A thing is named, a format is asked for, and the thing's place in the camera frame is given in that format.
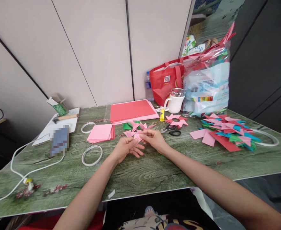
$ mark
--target scissors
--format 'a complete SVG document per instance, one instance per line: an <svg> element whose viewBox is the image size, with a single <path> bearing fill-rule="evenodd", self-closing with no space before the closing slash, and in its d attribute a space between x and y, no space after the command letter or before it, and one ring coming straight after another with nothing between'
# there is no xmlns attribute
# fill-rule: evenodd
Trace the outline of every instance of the scissors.
<svg viewBox="0 0 281 230"><path fill-rule="evenodd" d="M180 136L181 135L181 131L180 130L169 131L169 130L176 129L176 128L177 128L176 125L168 125L166 127L166 129L164 131L162 131L161 133L168 133L168 134L170 134L172 136Z"/></svg>

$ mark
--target water bottle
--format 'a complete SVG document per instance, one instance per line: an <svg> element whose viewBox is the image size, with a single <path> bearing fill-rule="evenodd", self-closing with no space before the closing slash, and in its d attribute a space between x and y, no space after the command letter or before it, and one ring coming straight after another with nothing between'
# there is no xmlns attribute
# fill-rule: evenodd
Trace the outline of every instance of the water bottle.
<svg viewBox="0 0 281 230"><path fill-rule="evenodd" d="M146 75L146 95L147 95L147 100L148 101L153 101L153 92L151 88L151 83L150 83L150 76L149 76L149 71L147 72Z"/></svg>

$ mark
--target white cable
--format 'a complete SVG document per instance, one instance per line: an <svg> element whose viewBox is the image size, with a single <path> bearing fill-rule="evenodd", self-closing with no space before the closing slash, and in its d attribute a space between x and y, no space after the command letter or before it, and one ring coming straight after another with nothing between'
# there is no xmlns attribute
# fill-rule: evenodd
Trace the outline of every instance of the white cable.
<svg viewBox="0 0 281 230"><path fill-rule="evenodd" d="M98 158L94 163L92 163L92 164L87 164L87 163L85 163L85 155L86 155L86 153L87 153L89 150L91 150L91 149L93 149L93 148L99 148L99 149L101 149L101 155L99 156L99 158ZM82 163L83 163L84 165L86 165L86 166L94 166L94 165L96 165L96 164L101 160L102 154L103 154L102 148L101 148L100 146L98 146L98 145L93 145L93 146L89 147L88 149L86 149L85 152L83 153L83 156L82 156Z"/></svg>
<svg viewBox="0 0 281 230"><path fill-rule="evenodd" d="M257 129L251 129L251 130L256 132L256 133L261 133L261 134L269 137L274 142L273 144L267 144L267 143L262 143L262 142L255 142L256 144L264 145L264 146L269 146L269 147L274 147L274 146L277 146L279 144L279 140L277 138L275 138L273 135L270 135L267 132L264 132L264 131L261 131L261 130L257 130Z"/></svg>
<svg viewBox="0 0 281 230"><path fill-rule="evenodd" d="M3 199L5 199L5 198L7 198L8 196L10 196L10 195L16 190L16 188L19 186L19 184L20 184L22 181L25 182L26 177L27 177L29 174L34 173L34 172L37 172L37 171L42 170L42 169L45 169L45 168L47 168L47 167L53 166L53 165L55 165L55 164L57 164L57 163L59 163L59 162L61 162L61 161L63 160L64 156L63 156L59 161L57 161L57 162L55 162L55 163L52 163L52 164L50 164L50 165L44 166L44 167L42 167L42 168L35 169L35 170L33 170L33 171L27 173L25 176L23 176L21 173L15 171L15 170L13 170L13 169L12 169L12 163L13 163L13 159L14 159L16 153L17 153L21 148L23 148L23 147L25 147L25 146L27 146L27 145L29 145L29 144L31 144L31 143L37 141L37 140L40 140L41 138L36 139L36 140L34 140L34 141L31 141L30 143L27 143L26 145L23 145L22 147L18 148L18 149L14 152L14 154L13 154L13 156L12 156L12 161L11 161L11 163L10 163L10 170L11 170L12 172L14 172L15 174L19 175L20 177L22 177L22 179L21 179L21 180L19 181L19 183L13 188L13 190L11 190L11 192L8 193L6 196L2 197L2 198L0 199L0 201L3 200Z"/></svg>
<svg viewBox="0 0 281 230"><path fill-rule="evenodd" d="M90 124L93 124L93 125L96 125L95 123L93 123L93 122L88 122L88 123L86 123L85 125L83 125L82 126L82 128L81 128L81 131L82 131L82 133L90 133L91 131L92 131L92 129L90 130L90 131L83 131L83 128L86 126L86 125L90 125Z"/></svg>

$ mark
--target glue stick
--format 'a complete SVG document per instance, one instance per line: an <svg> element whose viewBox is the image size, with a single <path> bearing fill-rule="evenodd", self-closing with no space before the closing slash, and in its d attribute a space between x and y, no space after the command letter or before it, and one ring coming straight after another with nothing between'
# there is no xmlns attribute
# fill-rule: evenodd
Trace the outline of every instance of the glue stick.
<svg viewBox="0 0 281 230"><path fill-rule="evenodd" d="M165 113L165 110L160 110L160 121L165 120L164 113Z"/></svg>

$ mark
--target green wood-grain tabletop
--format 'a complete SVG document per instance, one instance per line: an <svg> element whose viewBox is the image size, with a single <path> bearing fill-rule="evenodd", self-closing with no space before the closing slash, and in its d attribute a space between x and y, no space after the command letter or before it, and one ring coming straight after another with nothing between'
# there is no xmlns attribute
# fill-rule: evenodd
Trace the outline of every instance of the green wood-grain tabletop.
<svg viewBox="0 0 281 230"><path fill-rule="evenodd" d="M41 187L27 199L24 197L16 199L16 194L25 188L25 185L21 183L8 198L0 201L0 217L65 208L69 205L102 162L110 155L118 140L124 136L123 132L126 131L122 129L122 125L116 125L116 138L114 140L97 143L103 149L100 162L92 167L82 164L82 154L92 144L86 141L88 134L82 133L81 127L87 122L110 124L109 119L105 120L107 108L109 109L109 106L81 109L77 130L70 135L70 148L62 162L34 172L29 176L35 184L40 184ZM228 115L245 120L246 125L253 129L259 129L275 136L280 144L275 147L257 145L257 150L254 152L244 148L241 151L228 152L218 142L215 143L215 147L211 147L203 144L202 139L192 139L189 134L201 127L200 119L197 118L187 120L189 125L181 128L181 136L174 137L169 134L163 134L163 136L172 148L233 180L281 173L281 134L235 112L228 110ZM160 122L159 119L146 120L145 122L148 126L156 124L153 129L157 130L163 130L168 125L166 122ZM85 130L91 128L92 125L88 125ZM271 140L262 134L256 133L255 136L262 139L263 142L271 143ZM92 163L99 155L99 149L92 149L86 155L85 161ZM13 168L25 175L34 169L54 163L60 158L60 156L50 157L50 143L34 147L30 145L16 156ZM6 165L0 171L0 198L7 195L20 179L20 176L10 171L10 163ZM50 189L54 191L57 185L66 184L68 185L66 189L50 193ZM144 156L137 159L129 154L115 168L104 191L102 201L109 200L108 195L114 189L116 193L110 200L193 186L195 184L179 168L147 144Z"/></svg>

